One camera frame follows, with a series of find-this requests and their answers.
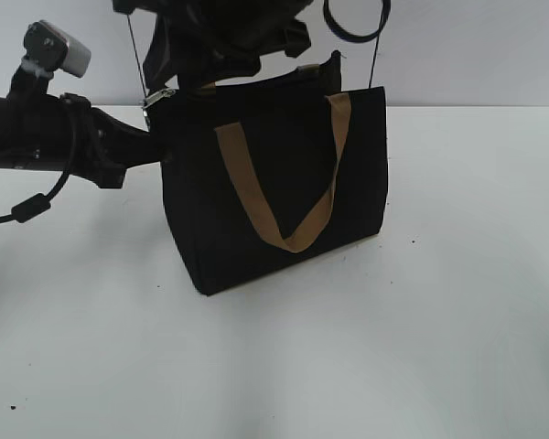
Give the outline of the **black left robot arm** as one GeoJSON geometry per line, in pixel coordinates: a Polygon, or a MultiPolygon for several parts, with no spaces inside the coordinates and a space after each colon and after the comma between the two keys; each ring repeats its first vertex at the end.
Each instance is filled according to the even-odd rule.
{"type": "Polygon", "coordinates": [[[113,118],[73,93],[48,94],[53,75],[27,59],[0,97],[0,168],[68,170],[103,189],[123,186],[128,169],[172,158],[147,131],[113,118]]]}

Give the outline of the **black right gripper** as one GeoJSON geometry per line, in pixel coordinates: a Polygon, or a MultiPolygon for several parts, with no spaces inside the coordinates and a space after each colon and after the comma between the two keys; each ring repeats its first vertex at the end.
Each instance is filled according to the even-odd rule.
{"type": "Polygon", "coordinates": [[[249,78],[261,57],[282,52],[298,58],[311,47],[307,25],[297,16],[309,1],[114,1],[116,13],[143,10],[156,16],[141,72],[152,93],[168,81],[197,89],[249,78]]]}

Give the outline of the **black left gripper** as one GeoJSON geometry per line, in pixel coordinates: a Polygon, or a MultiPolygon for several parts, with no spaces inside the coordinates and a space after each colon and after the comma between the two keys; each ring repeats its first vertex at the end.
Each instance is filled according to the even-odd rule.
{"type": "Polygon", "coordinates": [[[123,187],[127,170],[160,162],[166,148],[147,131],[123,123],[84,97],[65,93],[61,103],[69,110],[71,145],[68,169],[101,189],[123,187]]]}

